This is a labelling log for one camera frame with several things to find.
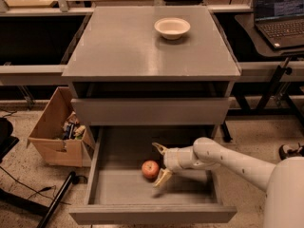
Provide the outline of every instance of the laptop keyboard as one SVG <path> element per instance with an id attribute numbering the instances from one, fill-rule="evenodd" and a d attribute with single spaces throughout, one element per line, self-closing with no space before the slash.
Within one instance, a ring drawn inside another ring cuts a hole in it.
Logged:
<path id="1" fill-rule="evenodd" d="M 304 19 L 261 25 L 261 28 L 270 38 L 298 34 L 303 34 L 304 36 Z"/>

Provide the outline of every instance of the cabinet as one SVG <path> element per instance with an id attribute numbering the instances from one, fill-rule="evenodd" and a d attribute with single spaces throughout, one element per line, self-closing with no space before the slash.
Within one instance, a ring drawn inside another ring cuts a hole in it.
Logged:
<path id="1" fill-rule="evenodd" d="M 183 18 L 191 29 L 167 41 L 153 28 L 163 17 Z M 160 158 L 152 142 L 189 145 L 213 137 L 225 119 L 239 71 L 206 7 L 97 7 L 63 77 L 96 141 L 86 204 L 70 212 L 78 223 L 233 216 L 236 209 L 222 206 L 211 172 L 186 172 L 165 195 L 152 195 L 140 170 L 144 160 Z"/>

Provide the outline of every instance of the laptop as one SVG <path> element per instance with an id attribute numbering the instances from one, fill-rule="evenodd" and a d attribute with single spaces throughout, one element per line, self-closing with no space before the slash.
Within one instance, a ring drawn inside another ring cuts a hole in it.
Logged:
<path id="1" fill-rule="evenodd" d="M 304 0 L 253 0 L 255 27 L 277 49 L 304 46 Z"/>

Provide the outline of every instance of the laptop screen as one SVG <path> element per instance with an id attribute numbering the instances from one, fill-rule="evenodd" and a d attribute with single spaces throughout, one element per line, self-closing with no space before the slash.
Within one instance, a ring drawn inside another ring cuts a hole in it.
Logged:
<path id="1" fill-rule="evenodd" d="M 304 15 L 304 0 L 253 0 L 255 20 Z"/>

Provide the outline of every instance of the cardboard box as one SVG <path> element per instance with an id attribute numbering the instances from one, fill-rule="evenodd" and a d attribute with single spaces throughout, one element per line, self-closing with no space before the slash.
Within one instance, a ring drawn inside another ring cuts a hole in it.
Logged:
<path id="1" fill-rule="evenodd" d="M 49 164 L 90 166 L 93 144 L 86 132 L 81 140 L 58 139 L 63 135 L 63 125 L 73 111 L 71 99 L 68 87 L 58 87 L 28 140 Z"/>

